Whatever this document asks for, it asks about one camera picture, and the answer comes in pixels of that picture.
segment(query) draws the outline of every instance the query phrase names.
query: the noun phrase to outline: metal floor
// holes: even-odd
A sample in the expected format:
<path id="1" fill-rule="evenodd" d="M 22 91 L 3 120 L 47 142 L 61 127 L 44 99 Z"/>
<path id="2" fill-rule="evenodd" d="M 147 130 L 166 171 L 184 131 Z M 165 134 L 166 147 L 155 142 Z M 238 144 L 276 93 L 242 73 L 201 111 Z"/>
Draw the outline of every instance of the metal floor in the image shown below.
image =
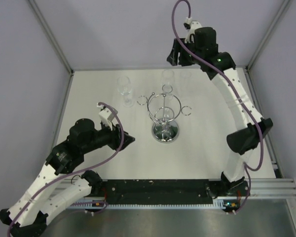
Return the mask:
<path id="1" fill-rule="evenodd" d="M 71 212 L 59 215 L 42 237 L 296 237 L 285 200 L 249 200 L 236 216 L 221 210 L 106 210 L 60 221 Z"/>

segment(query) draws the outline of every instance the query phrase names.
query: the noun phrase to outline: metal stand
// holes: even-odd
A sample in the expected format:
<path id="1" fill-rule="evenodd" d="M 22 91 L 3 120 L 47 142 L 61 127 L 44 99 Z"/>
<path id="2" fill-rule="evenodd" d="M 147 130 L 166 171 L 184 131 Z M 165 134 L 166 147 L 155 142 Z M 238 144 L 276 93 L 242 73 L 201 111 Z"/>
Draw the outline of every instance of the metal stand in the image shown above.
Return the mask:
<path id="1" fill-rule="evenodd" d="M 150 111 L 149 106 L 151 105 L 151 102 L 159 96 L 163 97 L 163 106 L 157 109 L 153 115 Z M 178 105 L 180 106 L 177 114 L 172 108 L 166 106 L 167 97 L 175 98 L 177 100 Z M 180 115 L 181 110 L 182 105 L 177 96 L 166 92 L 157 95 L 155 95 L 155 93 L 151 94 L 147 102 L 147 111 L 149 117 L 155 123 L 152 126 L 151 131 L 153 137 L 157 141 L 162 143 L 170 143 L 177 139 L 177 137 L 179 136 L 179 125 L 177 124 L 177 122 L 175 122 L 175 119 Z"/>

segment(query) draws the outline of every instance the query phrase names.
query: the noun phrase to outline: glass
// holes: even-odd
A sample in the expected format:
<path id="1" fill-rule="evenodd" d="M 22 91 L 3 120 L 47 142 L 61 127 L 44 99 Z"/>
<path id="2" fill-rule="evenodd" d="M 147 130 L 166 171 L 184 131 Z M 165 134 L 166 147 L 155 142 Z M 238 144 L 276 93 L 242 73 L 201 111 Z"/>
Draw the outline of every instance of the glass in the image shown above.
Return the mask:
<path id="1" fill-rule="evenodd" d="M 174 71 L 168 69 L 163 70 L 161 74 L 161 86 L 164 92 L 172 92 L 174 86 Z"/>
<path id="2" fill-rule="evenodd" d="M 155 117 L 163 122 L 166 122 L 170 119 L 173 119 L 175 116 L 173 109 L 169 107 L 160 108 L 160 110 L 157 110 L 155 113 Z"/>
<path id="3" fill-rule="evenodd" d="M 132 97 L 132 84 L 130 79 L 126 76 L 121 76 L 117 79 L 117 90 L 123 95 L 123 105 L 125 107 L 132 107 L 134 105 L 134 100 Z"/>

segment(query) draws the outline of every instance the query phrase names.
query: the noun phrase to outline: wire ring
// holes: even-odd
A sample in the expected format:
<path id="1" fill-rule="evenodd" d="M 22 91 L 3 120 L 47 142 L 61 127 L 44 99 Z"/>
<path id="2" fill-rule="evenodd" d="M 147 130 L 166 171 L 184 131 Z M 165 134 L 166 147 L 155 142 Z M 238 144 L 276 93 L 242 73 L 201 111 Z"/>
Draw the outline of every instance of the wire ring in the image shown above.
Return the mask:
<path id="1" fill-rule="evenodd" d="M 179 103 L 179 105 L 180 105 L 180 110 L 179 110 L 178 114 L 177 114 L 174 118 L 168 120 L 167 122 L 171 122 L 171 121 L 177 119 L 177 117 L 180 115 L 180 111 L 182 110 L 182 104 L 181 104 L 181 101 L 179 100 L 179 98 L 178 98 L 177 96 L 175 96 L 174 94 L 170 94 L 170 93 L 166 93 L 166 94 L 162 93 L 162 94 L 157 94 L 157 95 L 155 95 L 155 93 L 153 92 L 153 93 L 151 94 L 151 96 L 150 96 L 149 99 L 148 99 L 148 103 L 147 103 L 147 110 L 148 110 L 148 115 L 149 115 L 149 117 L 150 117 L 151 120 L 154 121 L 154 122 L 164 122 L 164 121 L 162 121 L 162 120 L 157 119 L 155 116 L 153 116 L 152 113 L 150 112 L 150 109 L 149 109 L 149 105 L 150 105 L 150 103 L 151 103 L 155 98 L 157 98 L 158 96 L 161 96 L 161 95 L 162 95 L 162 96 L 164 96 L 164 95 L 166 95 L 166 96 L 167 96 L 167 95 L 170 95 L 170 96 L 173 96 L 174 98 L 176 98 L 176 99 L 178 100 L 178 103 Z"/>
<path id="2" fill-rule="evenodd" d="M 184 116 L 190 116 L 190 115 L 192 114 L 192 112 L 190 112 L 189 114 L 185 114 L 185 113 L 183 113 L 183 109 L 184 109 L 184 108 L 189 108 L 190 110 L 192 110 L 192 108 L 191 108 L 190 106 L 185 105 L 185 106 L 183 106 L 182 109 L 181 109 L 181 113 L 182 113 Z"/>
<path id="3" fill-rule="evenodd" d="M 171 87 L 171 91 L 169 91 L 169 92 L 167 92 L 167 91 L 164 91 L 164 86 L 165 86 L 166 84 L 164 84 L 163 86 L 162 86 L 162 91 L 163 92 L 165 92 L 165 93 L 167 93 L 167 94 L 170 94 L 172 91 L 173 91 L 173 87 L 172 87 L 172 85 L 169 85 L 170 87 Z"/>
<path id="4" fill-rule="evenodd" d="M 140 99 L 140 98 L 142 98 L 142 97 L 144 97 L 144 98 L 146 98 L 146 102 L 144 103 L 144 104 L 141 104 L 141 103 L 139 103 L 138 102 L 138 100 Z M 139 105 L 145 105 L 146 103 L 148 102 L 148 98 L 145 96 L 145 95 L 141 95 L 141 96 L 139 96 L 138 98 L 137 98 L 137 103 L 139 104 Z"/>
<path id="5" fill-rule="evenodd" d="M 157 113 L 158 113 L 160 110 L 162 110 L 162 109 L 169 109 L 169 110 L 171 110 L 171 112 L 172 112 L 172 114 L 173 114 L 173 116 L 172 116 L 171 119 L 174 118 L 174 115 L 175 115 L 175 114 L 174 114 L 174 110 L 171 109 L 170 107 L 167 107 L 167 106 L 159 108 L 159 109 L 156 111 L 156 113 L 154 113 L 154 117 L 156 117 Z"/>

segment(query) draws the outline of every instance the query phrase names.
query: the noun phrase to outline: wine glass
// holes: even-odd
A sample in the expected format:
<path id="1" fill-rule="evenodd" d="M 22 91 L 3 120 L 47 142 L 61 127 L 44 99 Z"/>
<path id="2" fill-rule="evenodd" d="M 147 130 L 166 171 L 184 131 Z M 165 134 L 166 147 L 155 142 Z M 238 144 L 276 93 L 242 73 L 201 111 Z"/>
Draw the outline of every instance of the wine glass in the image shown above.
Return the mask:
<path id="1" fill-rule="evenodd" d="M 187 79 L 190 79 L 192 76 L 192 73 L 189 70 L 182 70 L 180 72 L 180 77 L 185 81 Z"/>
<path id="2" fill-rule="evenodd" d="M 123 95 L 123 105 L 128 108 L 134 105 L 134 100 L 131 94 L 132 89 L 132 84 L 127 76 L 121 76 L 117 79 L 117 90 Z"/>
<path id="3" fill-rule="evenodd" d="M 166 69 L 161 74 L 162 90 L 166 93 L 171 93 L 174 86 L 174 71 Z"/>

